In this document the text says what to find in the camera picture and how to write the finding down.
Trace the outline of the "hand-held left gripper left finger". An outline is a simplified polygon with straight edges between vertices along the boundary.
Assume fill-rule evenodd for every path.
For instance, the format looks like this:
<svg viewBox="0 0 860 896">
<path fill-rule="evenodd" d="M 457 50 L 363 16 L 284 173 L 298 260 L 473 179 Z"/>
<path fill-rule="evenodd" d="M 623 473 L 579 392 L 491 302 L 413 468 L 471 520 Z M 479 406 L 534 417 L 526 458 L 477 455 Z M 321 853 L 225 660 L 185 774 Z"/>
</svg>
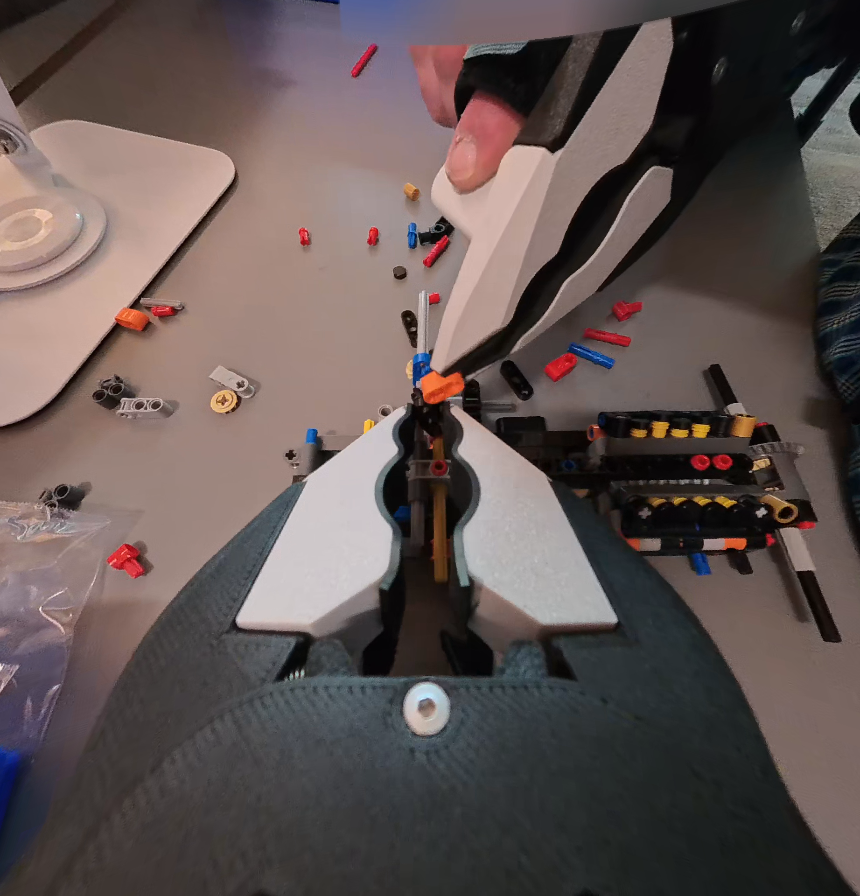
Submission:
<svg viewBox="0 0 860 896">
<path fill-rule="evenodd" d="M 406 408 L 352 442 L 302 484 L 237 617 L 248 631 L 379 633 L 380 591 L 401 560 L 382 483 L 402 452 Z"/>
</svg>

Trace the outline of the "clear plastic bag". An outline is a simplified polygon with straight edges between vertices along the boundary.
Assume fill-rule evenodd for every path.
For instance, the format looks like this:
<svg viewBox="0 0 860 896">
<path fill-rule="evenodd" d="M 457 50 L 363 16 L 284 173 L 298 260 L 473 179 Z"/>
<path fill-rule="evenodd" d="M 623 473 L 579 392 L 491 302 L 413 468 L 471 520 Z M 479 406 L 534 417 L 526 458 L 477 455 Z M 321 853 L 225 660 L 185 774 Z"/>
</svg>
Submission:
<svg viewBox="0 0 860 896">
<path fill-rule="evenodd" d="M 31 756 L 51 719 L 76 623 L 142 511 L 0 501 L 0 748 Z"/>
</svg>

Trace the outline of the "light grey thin liftarm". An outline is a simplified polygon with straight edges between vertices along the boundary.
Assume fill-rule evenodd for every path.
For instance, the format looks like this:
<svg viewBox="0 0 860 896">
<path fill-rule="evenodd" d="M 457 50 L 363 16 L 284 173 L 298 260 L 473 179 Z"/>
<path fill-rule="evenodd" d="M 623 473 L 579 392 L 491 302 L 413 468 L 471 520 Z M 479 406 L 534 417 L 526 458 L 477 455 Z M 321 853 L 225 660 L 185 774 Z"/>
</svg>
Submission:
<svg viewBox="0 0 860 896">
<path fill-rule="evenodd" d="M 254 397 L 256 394 L 256 386 L 248 378 L 223 365 L 218 365 L 209 374 L 209 378 L 222 389 L 230 390 L 243 399 Z"/>
</svg>

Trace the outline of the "lego technic engine model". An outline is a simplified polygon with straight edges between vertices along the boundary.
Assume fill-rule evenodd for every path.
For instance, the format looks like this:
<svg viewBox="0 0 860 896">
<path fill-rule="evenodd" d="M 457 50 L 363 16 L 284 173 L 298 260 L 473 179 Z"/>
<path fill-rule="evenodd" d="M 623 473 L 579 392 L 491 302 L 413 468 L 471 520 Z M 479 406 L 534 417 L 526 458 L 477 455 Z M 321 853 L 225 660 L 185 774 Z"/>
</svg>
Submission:
<svg viewBox="0 0 860 896">
<path fill-rule="evenodd" d="M 407 557 L 430 562 L 434 582 L 451 589 L 452 613 L 463 637 L 473 634 L 493 651 L 503 653 L 517 641 L 615 630 L 618 623 L 609 631 L 474 631 L 469 626 L 473 586 L 458 572 L 455 538 L 472 487 L 468 470 L 454 454 L 462 431 L 452 410 L 461 409 L 482 425 L 482 406 L 475 382 L 437 405 L 424 401 L 419 375 L 431 358 L 429 307 L 428 293 L 420 293 L 418 343 L 408 367 L 415 390 L 398 427 L 401 455 L 382 483 L 383 503 L 401 531 L 399 570 L 390 588 L 380 591 L 382 630 L 301 634 L 346 636 L 360 650 L 389 631 L 393 588 Z M 542 471 L 552 487 L 560 483 L 603 499 L 604 509 L 615 513 L 617 535 L 634 554 L 685 556 L 701 574 L 709 572 L 710 555 L 722 554 L 747 573 L 751 551 L 779 544 L 821 637 L 839 642 L 803 540 L 803 529 L 814 518 L 794 466 L 797 447 L 743 415 L 741 405 L 727 405 L 723 414 L 603 412 L 587 431 L 549 431 L 543 419 L 506 417 L 490 432 Z M 301 488 L 324 465 L 316 461 L 325 452 L 317 431 L 309 430 L 297 454 Z"/>
</svg>

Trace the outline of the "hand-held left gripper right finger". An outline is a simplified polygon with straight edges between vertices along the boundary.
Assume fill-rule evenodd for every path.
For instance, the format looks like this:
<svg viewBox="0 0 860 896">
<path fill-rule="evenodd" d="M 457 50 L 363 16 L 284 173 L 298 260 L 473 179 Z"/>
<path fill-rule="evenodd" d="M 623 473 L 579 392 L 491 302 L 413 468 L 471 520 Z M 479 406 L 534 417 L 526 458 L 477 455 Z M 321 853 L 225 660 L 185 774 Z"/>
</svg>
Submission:
<svg viewBox="0 0 860 896">
<path fill-rule="evenodd" d="M 456 532 L 474 631 L 609 631 L 617 617 L 549 478 L 461 409 L 472 501 Z"/>
</svg>

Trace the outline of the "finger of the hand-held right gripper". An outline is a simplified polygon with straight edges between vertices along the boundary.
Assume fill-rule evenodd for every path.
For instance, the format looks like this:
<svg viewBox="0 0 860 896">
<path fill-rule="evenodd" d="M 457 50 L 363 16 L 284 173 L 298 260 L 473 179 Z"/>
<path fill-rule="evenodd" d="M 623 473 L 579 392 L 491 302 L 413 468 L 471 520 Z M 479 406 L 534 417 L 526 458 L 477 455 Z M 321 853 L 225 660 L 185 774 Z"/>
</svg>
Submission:
<svg viewBox="0 0 860 896">
<path fill-rule="evenodd" d="M 603 286 L 617 259 L 668 201 L 671 172 L 654 168 L 630 189 L 603 242 L 561 285 L 536 277 L 558 253 L 593 183 L 627 160 L 651 122 L 656 101 L 642 98 L 618 114 L 597 98 L 557 151 L 516 145 L 499 172 L 458 195 L 458 230 L 468 249 L 458 273 L 458 372 L 483 370 L 551 329 Z"/>
<path fill-rule="evenodd" d="M 520 141 L 487 184 L 432 197 L 468 239 L 433 368 L 471 375 L 590 297 L 666 208 L 672 169 L 629 163 L 648 137 L 673 53 L 671 20 L 573 39 Z"/>
</svg>

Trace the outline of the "white stand base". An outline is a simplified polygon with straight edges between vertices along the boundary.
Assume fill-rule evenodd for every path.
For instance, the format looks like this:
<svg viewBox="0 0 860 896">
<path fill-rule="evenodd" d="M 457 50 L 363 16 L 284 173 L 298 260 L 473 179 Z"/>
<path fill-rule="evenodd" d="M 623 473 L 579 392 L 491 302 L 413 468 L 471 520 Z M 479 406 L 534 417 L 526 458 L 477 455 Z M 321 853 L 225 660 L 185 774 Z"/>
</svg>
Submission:
<svg viewBox="0 0 860 896">
<path fill-rule="evenodd" d="M 73 271 L 0 293 L 0 427 L 59 394 L 235 176 L 222 152 L 86 121 L 31 136 L 68 186 L 99 200 L 106 230 Z"/>
</svg>

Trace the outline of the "person's right hand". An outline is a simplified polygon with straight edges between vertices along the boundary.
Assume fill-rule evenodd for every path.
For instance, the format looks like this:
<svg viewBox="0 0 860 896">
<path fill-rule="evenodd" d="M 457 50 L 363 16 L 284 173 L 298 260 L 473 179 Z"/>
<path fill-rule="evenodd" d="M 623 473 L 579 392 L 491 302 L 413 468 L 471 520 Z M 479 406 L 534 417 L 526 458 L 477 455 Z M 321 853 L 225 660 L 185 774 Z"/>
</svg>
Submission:
<svg viewBox="0 0 860 896">
<path fill-rule="evenodd" d="M 458 192 L 496 174 L 570 42 L 410 47 L 424 105 L 438 125 L 454 130 L 445 171 Z"/>
</svg>

